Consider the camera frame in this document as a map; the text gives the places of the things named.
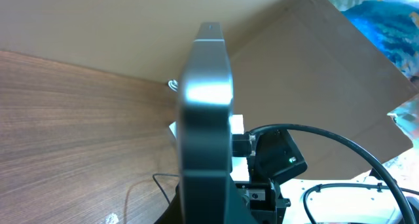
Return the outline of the blue Galaxy smartphone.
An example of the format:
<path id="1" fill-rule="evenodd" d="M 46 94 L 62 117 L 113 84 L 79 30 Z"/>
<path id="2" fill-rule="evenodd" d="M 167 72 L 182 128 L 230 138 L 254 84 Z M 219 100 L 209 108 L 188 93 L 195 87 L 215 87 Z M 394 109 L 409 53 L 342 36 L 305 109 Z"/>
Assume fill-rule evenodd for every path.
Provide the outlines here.
<path id="1" fill-rule="evenodd" d="M 177 148 L 185 223 L 227 223 L 233 79 L 220 23 L 200 25 L 178 86 Z"/>

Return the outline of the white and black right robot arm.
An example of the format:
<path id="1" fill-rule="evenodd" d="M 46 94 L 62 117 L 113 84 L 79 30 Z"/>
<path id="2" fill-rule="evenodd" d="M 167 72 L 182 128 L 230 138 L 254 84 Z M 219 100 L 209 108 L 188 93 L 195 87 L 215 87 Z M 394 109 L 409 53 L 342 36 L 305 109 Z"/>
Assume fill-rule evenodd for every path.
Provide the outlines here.
<path id="1" fill-rule="evenodd" d="M 308 165 L 286 130 L 232 141 L 231 173 L 258 223 L 403 223 L 401 210 L 377 172 L 357 179 L 299 179 Z"/>

